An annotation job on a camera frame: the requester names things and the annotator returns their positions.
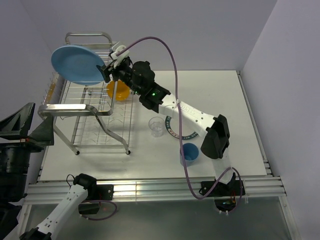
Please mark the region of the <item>yellow bowl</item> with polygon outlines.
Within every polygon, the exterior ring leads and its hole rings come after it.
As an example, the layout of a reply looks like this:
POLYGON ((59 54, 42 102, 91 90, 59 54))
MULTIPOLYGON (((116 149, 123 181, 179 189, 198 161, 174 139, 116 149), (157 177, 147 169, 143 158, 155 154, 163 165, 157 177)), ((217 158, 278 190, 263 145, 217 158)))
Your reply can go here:
MULTIPOLYGON (((112 99, 114 95, 115 81, 110 81, 106 86, 106 93, 112 99)), ((130 95, 130 88, 121 80, 117 81, 115 100, 124 101, 130 95)))

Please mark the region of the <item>blue plastic plate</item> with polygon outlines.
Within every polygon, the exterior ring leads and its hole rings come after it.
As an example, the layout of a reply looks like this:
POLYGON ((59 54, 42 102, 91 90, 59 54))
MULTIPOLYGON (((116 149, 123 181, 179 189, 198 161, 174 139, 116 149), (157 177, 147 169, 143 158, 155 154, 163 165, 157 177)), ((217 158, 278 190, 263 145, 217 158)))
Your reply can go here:
POLYGON ((95 52, 80 45, 64 45, 51 55, 51 65, 64 79, 84 86, 101 83, 104 78, 98 69, 105 63, 95 52))

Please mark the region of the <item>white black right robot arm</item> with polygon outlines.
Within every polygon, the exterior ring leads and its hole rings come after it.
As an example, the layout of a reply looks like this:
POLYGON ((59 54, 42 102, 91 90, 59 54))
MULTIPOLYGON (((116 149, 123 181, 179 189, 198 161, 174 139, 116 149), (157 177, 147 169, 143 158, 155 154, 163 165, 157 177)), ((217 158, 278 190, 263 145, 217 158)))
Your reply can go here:
POLYGON ((169 90, 155 82, 155 73, 148 61, 132 63, 126 57, 121 63, 113 61, 109 65, 95 66, 106 82, 121 80, 126 86, 139 95, 140 103, 158 114, 176 118, 181 124, 187 124, 203 138, 200 150, 213 160, 213 167, 219 181, 217 191, 222 195, 229 194, 233 188, 231 163, 224 158, 224 152, 230 145, 230 130, 225 116, 206 114, 191 105, 178 100, 169 90))

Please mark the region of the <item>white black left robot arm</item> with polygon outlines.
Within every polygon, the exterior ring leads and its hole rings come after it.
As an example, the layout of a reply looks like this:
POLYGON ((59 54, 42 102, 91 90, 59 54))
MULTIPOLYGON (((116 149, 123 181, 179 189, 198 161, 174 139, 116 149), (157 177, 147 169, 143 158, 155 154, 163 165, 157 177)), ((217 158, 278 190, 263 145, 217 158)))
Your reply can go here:
MULTIPOLYGON (((46 118, 33 132, 35 103, 24 105, 0 122, 0 238, 18 226, 25 213, 27 175, 33 153, 55 143, 53 119, 46 118)), ((97 179, 84 173, 73 178, 65 197, 38 226, 23 233, 21 240, 54 240, 70 215, 82 203, 96 197, 97 179)))

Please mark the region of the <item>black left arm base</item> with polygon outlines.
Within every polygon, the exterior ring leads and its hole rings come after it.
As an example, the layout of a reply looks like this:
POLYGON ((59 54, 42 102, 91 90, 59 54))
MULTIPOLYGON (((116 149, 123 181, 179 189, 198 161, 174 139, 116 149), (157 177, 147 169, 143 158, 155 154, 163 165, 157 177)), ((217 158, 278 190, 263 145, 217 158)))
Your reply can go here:
MULTIPOLYGON (((87 197, 87 201, 112 201, 114 194, 113 184, 98 184, 95 191, 87 197)), ((115 207, 112 203, 107 202, 85 202, 78 206, 78 212, 80 215, 87 216, 89 218, 103 218, 108 214, 111 214, 115 207)))

